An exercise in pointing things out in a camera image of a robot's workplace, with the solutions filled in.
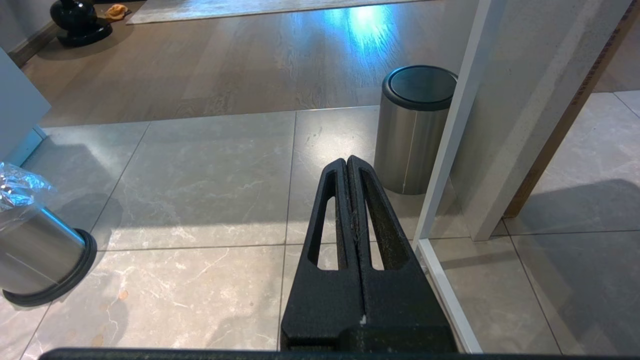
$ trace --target area rug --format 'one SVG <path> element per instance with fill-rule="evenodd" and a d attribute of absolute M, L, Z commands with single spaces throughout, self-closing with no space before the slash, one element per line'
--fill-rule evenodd
<path fill-rule="evenodd" d="M 420 0 L 147 0 L 127 24 L 148 24 L 259 13 L 351 8 Z"/>

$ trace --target trash can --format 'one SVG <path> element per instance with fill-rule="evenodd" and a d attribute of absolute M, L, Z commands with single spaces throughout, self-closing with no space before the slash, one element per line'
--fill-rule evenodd
<path fill-rule="evenodd" d="M 0 288 L 19 306 L 64 295 L 88 273 L 97 251 L 93 236 L 72 229 L 37 201 L 40 181 L 0 163 Z"/>
<path fill-rule="evenodd" d="M 415 65 L 382 83 L 374 169 L 396 193 L 426 193 L 458 78 L 440 67 Z"/>

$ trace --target black vase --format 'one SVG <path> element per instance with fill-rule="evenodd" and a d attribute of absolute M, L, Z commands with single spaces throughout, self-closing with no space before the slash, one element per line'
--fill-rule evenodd
<path fill-rule="evenodd" d="M 99 19 L 90 0 L 57 0 L 49 9 L 51 19 L 66 30 L 58 40 L 66 46 L 83 46 L 111 34 L 109 22 Z"/>

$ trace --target orange cloth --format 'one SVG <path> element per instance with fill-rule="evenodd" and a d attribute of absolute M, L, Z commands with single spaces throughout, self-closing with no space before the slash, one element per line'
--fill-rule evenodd
<path fill-rule="evenodd" d="M 104 17 L 105 19 L 111 21 L 118 21 L 124 19 L 128 11 L 129 9 L 126 6 L 122 4 L 116 4 L 110 7 L 109 10 L 104 13 Z"/>

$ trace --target stainless steel trash can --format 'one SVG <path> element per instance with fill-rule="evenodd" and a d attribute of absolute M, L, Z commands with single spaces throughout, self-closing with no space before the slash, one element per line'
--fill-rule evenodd
<path fill-rule="evenodd" d="M 428 65 L 402 67 L 382 83 L 374 169 L 396 193 L 427 191 L 458 78 Z"/>
<path fill-rule="evenodd" d="M 0 288 L 10 302 L 38 306 L 55 300 L 93 265 L 93 236 L 72 229 L 47 208 L 14 208 L 0 212 L 2 217 L 28 219 L 0 232 Z"/>

